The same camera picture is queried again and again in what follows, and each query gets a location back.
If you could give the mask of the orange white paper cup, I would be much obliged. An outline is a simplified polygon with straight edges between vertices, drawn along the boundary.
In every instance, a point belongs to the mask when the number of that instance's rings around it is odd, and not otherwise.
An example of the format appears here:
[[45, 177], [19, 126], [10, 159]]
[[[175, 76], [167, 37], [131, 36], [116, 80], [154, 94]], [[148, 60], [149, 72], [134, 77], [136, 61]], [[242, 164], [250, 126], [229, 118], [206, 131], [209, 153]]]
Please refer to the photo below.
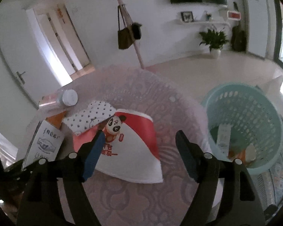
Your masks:
[[230, 160], [240, 159], [244, 165], [250, 164], [256, 160], [256, 149], [253, 144], [247, 146], [246, 149], [239, 153], [234, 153], [233, 151], [229, 151], [228, 158]]

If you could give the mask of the white milk carton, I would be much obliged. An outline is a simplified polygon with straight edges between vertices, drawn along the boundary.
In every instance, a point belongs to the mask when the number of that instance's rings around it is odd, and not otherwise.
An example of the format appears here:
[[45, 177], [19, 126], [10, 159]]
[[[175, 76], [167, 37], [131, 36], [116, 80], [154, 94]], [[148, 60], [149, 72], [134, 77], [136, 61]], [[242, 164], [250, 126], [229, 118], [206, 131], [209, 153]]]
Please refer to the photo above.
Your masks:
[[40, 121], [28, 146], [22, 170], [43, 158], [49, 162], [54, 161], [64, 138], [64, 133], [52, 124], [46, 120]]

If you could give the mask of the patterned floor rug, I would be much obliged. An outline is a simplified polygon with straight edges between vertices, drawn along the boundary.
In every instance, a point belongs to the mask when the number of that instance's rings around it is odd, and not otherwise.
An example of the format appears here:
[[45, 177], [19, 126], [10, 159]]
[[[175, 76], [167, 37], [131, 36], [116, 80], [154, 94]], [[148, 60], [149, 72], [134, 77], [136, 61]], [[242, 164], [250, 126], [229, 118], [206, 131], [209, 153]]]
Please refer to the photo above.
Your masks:
[[263, 209], [280, 204], [283, 198], [283, 148], [275, 164], [266, 172], [252, 176]]

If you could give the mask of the teal plastic laundry basket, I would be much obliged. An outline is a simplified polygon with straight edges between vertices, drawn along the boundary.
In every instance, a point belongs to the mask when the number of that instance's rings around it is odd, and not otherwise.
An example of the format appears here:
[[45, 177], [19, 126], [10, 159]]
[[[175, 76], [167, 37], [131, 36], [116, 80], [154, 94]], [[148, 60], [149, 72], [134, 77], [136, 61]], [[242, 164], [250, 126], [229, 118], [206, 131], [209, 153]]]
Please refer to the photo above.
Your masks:
[[253, 145], [256, 158], [248, 166], [251, 175], [261, 174], [277, 161], [283, 148], [283, 123], [264, 93], [242, 83], [221, 84], [201, 102], [208, 116], [208, 143], [213, 155], [228, 161], [228, 153], [217, 145], [219, 125], [231, 126], [229, 149], [235, 154]]

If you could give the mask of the orange snack wrapper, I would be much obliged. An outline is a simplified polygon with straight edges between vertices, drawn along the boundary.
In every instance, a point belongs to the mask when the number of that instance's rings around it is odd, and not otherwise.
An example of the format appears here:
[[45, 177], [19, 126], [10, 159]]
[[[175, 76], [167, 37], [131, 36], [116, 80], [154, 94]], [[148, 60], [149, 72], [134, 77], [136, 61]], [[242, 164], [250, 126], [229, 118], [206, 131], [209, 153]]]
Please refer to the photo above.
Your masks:
[[53, 127], [55, 127], [56, 129], [60, 129], [61, 125], [62, 125], [62, 121], [66, 115], [67, 111], [61, 112], [59, 114], [47, 117], [45, 120], [51, 124]]

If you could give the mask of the plastic bottle white cap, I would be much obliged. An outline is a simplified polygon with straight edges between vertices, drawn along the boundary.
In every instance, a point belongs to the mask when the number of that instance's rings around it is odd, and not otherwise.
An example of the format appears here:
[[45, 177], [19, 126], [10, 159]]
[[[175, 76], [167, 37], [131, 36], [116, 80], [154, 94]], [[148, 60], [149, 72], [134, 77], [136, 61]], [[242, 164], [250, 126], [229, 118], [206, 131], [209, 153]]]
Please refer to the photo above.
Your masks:
[[39, 108], [64, 108], [76, 105], [78, 94], [75, 90], [61, 90], [42, 97], [39, 101]]

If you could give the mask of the black guitar bag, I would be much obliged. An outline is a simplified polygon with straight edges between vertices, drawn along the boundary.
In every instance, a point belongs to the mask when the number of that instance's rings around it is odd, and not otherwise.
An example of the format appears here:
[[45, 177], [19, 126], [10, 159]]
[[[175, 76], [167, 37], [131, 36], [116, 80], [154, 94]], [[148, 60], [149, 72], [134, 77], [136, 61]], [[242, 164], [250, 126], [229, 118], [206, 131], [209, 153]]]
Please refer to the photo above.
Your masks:
[[246, 35], [240, 25], [232, 28], [231, 48], [237, 52], [246, 51]]

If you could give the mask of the green potted plant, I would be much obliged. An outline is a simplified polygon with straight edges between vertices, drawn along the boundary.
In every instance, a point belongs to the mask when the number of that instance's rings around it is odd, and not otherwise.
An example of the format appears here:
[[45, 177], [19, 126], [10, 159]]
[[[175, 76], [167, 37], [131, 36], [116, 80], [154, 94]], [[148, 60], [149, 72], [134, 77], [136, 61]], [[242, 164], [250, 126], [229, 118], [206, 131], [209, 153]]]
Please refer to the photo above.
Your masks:
[[223, 46], [229, 42], [227, 35], [222, 30], [207, 29], [207, 31], [199, 32], [199, 35], [201, 36], [199, 45], [208, 46], [210, 55], [214, 59], [220, 57]]

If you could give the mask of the red white box shelf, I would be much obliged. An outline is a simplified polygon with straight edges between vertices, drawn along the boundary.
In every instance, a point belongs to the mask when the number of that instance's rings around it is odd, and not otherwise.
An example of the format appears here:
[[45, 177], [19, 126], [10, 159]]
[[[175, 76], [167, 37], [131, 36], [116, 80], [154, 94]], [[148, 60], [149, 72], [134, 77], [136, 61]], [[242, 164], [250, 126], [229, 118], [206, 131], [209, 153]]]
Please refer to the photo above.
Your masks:
[[227, 11], [228, 20], [233, 21], [240, 21], [241, 20], [241, 13], [239, 11]]

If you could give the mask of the brown hanging tote bag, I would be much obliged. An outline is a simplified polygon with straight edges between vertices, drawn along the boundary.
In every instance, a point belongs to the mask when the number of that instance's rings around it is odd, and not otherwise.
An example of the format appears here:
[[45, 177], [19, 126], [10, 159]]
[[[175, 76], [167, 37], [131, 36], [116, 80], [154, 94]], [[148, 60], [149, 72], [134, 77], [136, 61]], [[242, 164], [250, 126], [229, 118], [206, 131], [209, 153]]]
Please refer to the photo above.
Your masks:
[[[123, 21], [124, 28], [121, 29], [121, 19]], [[126, 50], [133, 44], [133, 39], [130, 34], [130, 30], [126, 25], [121, 6], [118, 5], [118, 48], [120, 50]]]

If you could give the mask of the white floor air conditioner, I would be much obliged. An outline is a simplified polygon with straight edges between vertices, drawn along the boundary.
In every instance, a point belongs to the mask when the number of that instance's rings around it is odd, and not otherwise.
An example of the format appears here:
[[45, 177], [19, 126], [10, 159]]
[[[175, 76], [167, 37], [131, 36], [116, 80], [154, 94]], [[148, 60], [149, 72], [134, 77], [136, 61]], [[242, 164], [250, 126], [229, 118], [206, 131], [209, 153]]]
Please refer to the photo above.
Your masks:
[[268, 43], [267, 0], [244, 0], [247, 15], [247, 52], [265, 58]]

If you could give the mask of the pink coat rack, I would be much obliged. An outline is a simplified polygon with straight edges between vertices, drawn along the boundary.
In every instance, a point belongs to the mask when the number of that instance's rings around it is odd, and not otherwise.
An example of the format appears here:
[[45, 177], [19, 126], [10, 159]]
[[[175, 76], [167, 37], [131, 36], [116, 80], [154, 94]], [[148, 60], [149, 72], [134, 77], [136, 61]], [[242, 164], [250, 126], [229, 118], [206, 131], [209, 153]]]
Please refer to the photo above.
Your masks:
[[[124, 19], [125, 19], [125, 22], [126, 22], [126, 26], [129, 26], [129, 30], [130, 30], [130, 35], [131, 37], [133, 37], [133, 32], [132, 32], [132, 19], [130, 17], [130, 14], [128, 13], [127, 9], [126, 9], [126, 5], [125, 3], [123, 2], [123, 0], [117, 0], [118, 1], [118, 5], [121, 7], [121, 11], [123, 13], [123, 16], [124, 16]], [[135, 49], [135, 52], [136, 52], [136, 55], [137, 55], [137, 59], [139, 60], [139, 65], [141, 67], [141, 69], [144, 69], [145, 66], [144, 66], [144, 62], [142, 60], [142, 56], [141, 56], [141, 52], [140, 52], [140, 49], [139, 49], [139, 45], [138, 43], [135, 41], [135, 39], [133, 38], [133, 45], [134, 45], [134, 49]]]

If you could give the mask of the black hanging small bag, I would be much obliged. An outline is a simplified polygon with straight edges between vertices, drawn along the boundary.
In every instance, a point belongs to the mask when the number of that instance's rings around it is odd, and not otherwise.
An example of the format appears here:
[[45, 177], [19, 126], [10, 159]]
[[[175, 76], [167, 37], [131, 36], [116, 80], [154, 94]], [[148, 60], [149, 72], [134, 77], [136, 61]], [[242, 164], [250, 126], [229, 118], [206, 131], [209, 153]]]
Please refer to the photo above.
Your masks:
[[141, 27], [142, 27], [142, 25], [139, 24], [139, 23], [137, 23], [137, 22], [134, 22], [134, 23], [131, 25], [133, 38], [134, 38], [135, 40], [140, 40], [140, 39], [141, 39], [141, 36], [142, 36]]

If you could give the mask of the white wall shelf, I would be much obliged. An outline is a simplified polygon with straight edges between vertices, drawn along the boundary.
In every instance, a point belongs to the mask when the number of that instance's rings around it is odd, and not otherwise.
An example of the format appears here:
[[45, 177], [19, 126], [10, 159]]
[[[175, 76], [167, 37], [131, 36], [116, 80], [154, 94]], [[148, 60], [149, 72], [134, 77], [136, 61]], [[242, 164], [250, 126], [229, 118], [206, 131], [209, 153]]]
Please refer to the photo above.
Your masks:
[[222, 24], [230, 27], [231, 24], [227, 21], [192, 21], [192, 22], [184, 22], [182, 19], [178, 20], [180, 24]]

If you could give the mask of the black picture frame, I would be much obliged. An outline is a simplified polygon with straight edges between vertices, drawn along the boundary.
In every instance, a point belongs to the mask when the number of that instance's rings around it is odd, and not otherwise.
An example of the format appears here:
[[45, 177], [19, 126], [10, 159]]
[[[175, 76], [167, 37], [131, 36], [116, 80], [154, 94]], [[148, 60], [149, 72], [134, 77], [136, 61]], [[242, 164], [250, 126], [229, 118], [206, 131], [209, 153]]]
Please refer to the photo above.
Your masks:
[[183, 11], [180, 14], [181, 14], [181, 19], [184, 23], [191, 23], [194, 21], [194, 16], [192, 11]]

